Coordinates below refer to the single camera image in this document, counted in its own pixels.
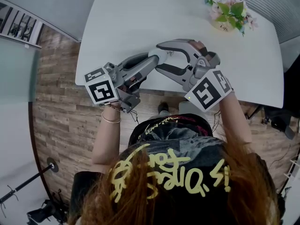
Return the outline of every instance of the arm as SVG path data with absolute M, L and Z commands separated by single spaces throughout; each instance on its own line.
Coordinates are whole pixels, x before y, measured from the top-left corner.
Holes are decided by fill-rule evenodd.
M 105 107 L 102 115 L 109 121 L 120 120 L 120 112 L 111 107 Z M 120 123 L 110 123 L 101 119 L 92 152 L 91 170 L 105 173 L 109 164 L 119 155 L 119 148 Z
M 251 143 L 251 130 L 234 92 L 219 104 L 227 140 L 231 138 L 242 144 Z

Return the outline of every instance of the white table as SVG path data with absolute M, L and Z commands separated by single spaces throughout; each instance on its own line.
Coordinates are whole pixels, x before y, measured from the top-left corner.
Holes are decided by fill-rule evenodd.
M 216 52 L 226 77 L 241 101 L 282 107 L 283 66 L 274 25 L 257 17 L 259 28 L 230 33 L 212 27 L 204 0 L 95 0 L 85 26 L 76 70 L 83 75 L 108 61 L 119 64 L 156 44 L 176 39 L 201 40 Z M 184 68 L 184 55 L 176 52 L 167 63 Z M 183 91 L 182 87 L 152 71 L 141 88 Z

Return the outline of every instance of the chair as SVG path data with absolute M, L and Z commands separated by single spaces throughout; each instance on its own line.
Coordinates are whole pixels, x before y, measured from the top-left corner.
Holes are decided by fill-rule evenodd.
M 60 193 L 61 190 L 59 189 L 59 200 L 55 197 L 55 193 L 53 193 L 53 200 L 47 199 L 43 202 L 42 208 L 28 212 L 27 218 L 29 222 L 27 224 L 37 225 L 38 223 L 42 223 L 45 219 L 49 220 L 51 216 L 53 216 L 60 225 L 67 222 L 68 206 L 62 201 Z
M 271 126 L 281 132 L 284 132 L 289 139 L 293 139 L 295 133 L 289 127 L 291 117 L 300 118 L 300 97 L 299 92 L 299 78 L 300 76 L 300 55 L 292 64 L 289 70 L 284 74 L 284 101 L 282 108 L 275 108 L 271 106 L 258 105 L 255 111 L 248 116 L 247 119 L 251 119 L 260 110 L 264 109 L 265 118 L 263 123 L 268 124 L 271 120 Z

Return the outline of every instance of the black tripod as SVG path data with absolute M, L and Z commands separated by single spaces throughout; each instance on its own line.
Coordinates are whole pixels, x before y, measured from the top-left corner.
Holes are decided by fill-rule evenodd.
M 10 188 L 10 192 L 7 193 L 6 195 L 4 195 L 2 198 L 0 198 L 0 207 L 1 207 L 1 210 L 3 212 L 3 215 L 4 217 L 6 218 L 5 216 L 5 213 L 3 211 L 3 208 L 6 209 L 5 205 L 4 205 L 4 202 L 11 198 L 12 196 L 16 196 L 15 193 L 19 190 L 21 190 L 23 187 L 25 187 L 26 185 L 28 185 L 29 183 L 31 183 L 34 179 L 38 178 L 40 175 L 42 175 L 43 173 L 47 172 L 49 169 L 54 172 L 54 173 L 57 173 L 58 172 L 58 166 L 56 164 L 56 162 L 54 161 L 53 158 L 49 157 L 47 159 L 47 164 L 48 166 L 46 168 L 44 168 L 42 171 L 38 172 L 36 175 L 34 175 L 33 177 L 29 178 L 27 181 L 25 181 L 24 183 L 22 183 L 21 185 L 17 186 L 15 189 L 12 189 L 9 185 L 8 187 Z

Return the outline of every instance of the flower vase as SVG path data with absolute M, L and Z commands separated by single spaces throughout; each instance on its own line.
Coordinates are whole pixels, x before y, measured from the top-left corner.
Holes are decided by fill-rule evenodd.
M 224 32 L 232 32 L 234 30 L 233 26 L 229 22 L 216 22 L 215 20 L 212 20 L 211 25 Z

